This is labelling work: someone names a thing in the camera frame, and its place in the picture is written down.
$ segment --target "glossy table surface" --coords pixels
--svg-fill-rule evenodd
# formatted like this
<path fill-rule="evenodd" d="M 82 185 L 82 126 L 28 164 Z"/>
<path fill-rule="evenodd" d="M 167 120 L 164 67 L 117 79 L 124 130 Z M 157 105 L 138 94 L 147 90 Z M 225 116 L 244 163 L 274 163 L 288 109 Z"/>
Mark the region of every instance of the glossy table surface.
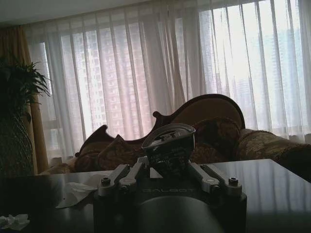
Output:
<path fill-rule="evenodd" d="M 247 195 L 247 232 L 311 232 L 311 183 L 272 160 L 215 164 L 236 176 Z M 74 207 L 55 209 L 68 182 L 84 183 L 94 174 L 83 172 L 0 180 L 0 215 L 29 214 L 22 232 L 92 233 L 89 196 Z"/>

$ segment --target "sofa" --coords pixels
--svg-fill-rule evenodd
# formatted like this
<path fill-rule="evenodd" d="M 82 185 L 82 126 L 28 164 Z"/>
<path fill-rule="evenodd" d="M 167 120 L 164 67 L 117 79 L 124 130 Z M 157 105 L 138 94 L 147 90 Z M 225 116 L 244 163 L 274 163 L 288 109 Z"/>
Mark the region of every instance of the sofa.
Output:
<path fill-rule="evenodd" d="M 239 106 L 229 97 L 207 94 L 193 98 L 173 114 L 154 112 L 151 132 L 171 123 L 184 123 L 196 129 L 195 148 L 190 160 L 199 164 L 240 160 L 272 159 L 307 181 L 311 181 L 311 145 L 300 144 L 267 131 L 245 128 Z M 40 175 L 112 170 L 118 164 L 133 165 L 144 156 L 143 138 L 126 141 L 111 137 L 107 126 L 97 129 L 74 158 Z"/>

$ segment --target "gray metal arm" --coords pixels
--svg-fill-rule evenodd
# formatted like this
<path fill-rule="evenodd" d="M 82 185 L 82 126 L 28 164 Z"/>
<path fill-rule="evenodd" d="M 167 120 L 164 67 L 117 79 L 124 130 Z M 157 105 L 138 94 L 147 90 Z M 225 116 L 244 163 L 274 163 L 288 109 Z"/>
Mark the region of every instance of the gray metal arm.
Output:
<path fill-rule="evenodd" d="M 118 181 L 126 176 L 129 171 L 130 166 L 128 164 L 120 164 L 108 177 L 102 178 L 98 184 L 98 196 L 106 197 L 111 194 Z"/>
<path fill-rule="evenodd" d="M 144 169 L 144 163 L 136 162 L 126 177 L 120 179 L 120 191 L 124 193 L 134 192 L 137 187 L 136 179 Z"/>
<path fill-rule="evenodd" d="M 196 180 L 200 182 L 204 192 L 212 193 L 216 189 L 219 189 L 219 180 L 209 176 L 196 163 L 189 162 L 188 171 L 190 175 L 194 176 Z"/>
<path fill-rule="evenodd" d="M 228 177 L 212 164 L 201 165 L 201 168 L 220 181 L 221 188 L 225 190 L 228 196 L 238 197 L 242 194 L 242 185 L 236 177 Z"/>

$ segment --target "tissue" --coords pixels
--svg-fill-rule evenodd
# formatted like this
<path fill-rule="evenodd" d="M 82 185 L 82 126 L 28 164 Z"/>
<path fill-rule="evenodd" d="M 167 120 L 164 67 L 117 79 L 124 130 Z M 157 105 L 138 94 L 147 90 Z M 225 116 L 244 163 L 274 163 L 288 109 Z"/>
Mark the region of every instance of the tissue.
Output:
<path fill-rule="evenodd" d="M 97 190 L 97 185 L 103 177 L 109 176 L 112 171 L 101 171 L 99 174 L 91 176 L 85 183 L 66 183 L 64 188 L 64 198 L 56 206 L 57 209 L 67 208 L 76 205 L 91 192 Z"/>
<path fill-rule="evenodd" d="M 28 220 L 28 215 L 9 215 L 8 217 L 0 217 L 0 228 L 1 229 L 12 229 L 15 231 L 20 231 L 28 225 L 30 221 Z"/>

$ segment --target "potted plant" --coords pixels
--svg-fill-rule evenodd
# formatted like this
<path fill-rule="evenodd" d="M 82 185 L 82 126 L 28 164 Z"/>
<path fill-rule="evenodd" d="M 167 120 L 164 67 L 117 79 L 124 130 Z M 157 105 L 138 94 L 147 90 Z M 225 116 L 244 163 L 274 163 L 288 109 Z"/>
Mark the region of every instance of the potted plant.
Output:
<path fill-rule="evenodd" d="M 49 95 L 46 78 L 35 68 L 14 59 L 0 58 L 0 177 L 33 175 L 33 148 L 23 117 L 34 96 Z"/>

